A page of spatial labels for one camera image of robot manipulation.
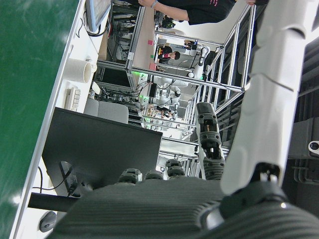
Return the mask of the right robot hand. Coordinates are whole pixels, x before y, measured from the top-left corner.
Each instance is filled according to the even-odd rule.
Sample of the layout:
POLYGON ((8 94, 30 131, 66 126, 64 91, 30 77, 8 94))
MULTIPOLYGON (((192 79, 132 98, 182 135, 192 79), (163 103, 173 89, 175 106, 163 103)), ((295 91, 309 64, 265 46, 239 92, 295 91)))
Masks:
POLYGON ((272 0, 220 180, 118 183, 79 199, 51 239, 316 239, 319 221, 281 184, 316 0, 272 0))

